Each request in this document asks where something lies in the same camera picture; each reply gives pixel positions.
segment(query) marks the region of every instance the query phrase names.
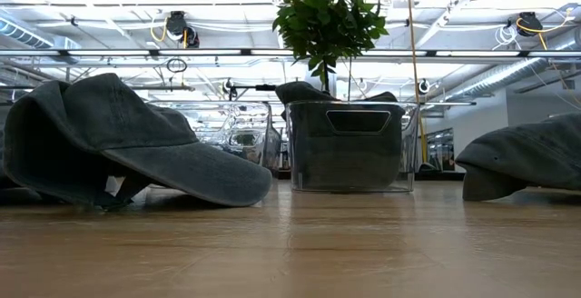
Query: cap brim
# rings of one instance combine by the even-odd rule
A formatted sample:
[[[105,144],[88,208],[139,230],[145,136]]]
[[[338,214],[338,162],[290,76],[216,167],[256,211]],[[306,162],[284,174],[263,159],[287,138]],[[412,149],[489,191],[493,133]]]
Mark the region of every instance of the cap brim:
[[[249,206],[271,188],[269,170],[202,143],[109,149],[102,154],[160,184],[215,204]]]

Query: wooden table surface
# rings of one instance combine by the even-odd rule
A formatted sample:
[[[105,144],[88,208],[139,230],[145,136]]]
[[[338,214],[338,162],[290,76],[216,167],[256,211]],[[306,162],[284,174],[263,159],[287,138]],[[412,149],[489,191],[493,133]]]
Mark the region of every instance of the wooden table surface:
[[[119,213],[0,192],[0,297],[581,297],[581,195],[298,194],[239,209],[150,190]]]

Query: transparent container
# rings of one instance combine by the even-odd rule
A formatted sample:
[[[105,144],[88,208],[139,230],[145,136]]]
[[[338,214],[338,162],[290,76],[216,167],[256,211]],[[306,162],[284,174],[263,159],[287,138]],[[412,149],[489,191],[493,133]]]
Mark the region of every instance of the transparent container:
[[[224,152],[278,171],[281,135],[264,103],[154,101],[182,113],[198,139]]]
[[[411,192],[419,105],[287,104],[292,187],[322,192]]]

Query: green leaves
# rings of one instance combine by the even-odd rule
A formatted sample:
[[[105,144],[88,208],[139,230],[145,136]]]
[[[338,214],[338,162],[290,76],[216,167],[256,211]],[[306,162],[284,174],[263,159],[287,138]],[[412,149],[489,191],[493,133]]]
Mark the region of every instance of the green leaves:
[[[374,48],[374,40],[387,35],[379,4],[365,0],[283,0],[272,23],[295,63],[308,59],[312,76],[326,84],[335,73],[337,59],[357,57]]]

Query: plant stem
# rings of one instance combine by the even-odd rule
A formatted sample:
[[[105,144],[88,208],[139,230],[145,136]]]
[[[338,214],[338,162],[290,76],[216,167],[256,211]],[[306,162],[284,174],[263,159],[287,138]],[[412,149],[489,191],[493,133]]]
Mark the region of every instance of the plant stem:
[[[324,88],[326,91],[330,92],[330,90],[329,90],[329,67],[327,66],[327,63],[325,63],[324,61],[323,61],[323,73],[325,74]]]

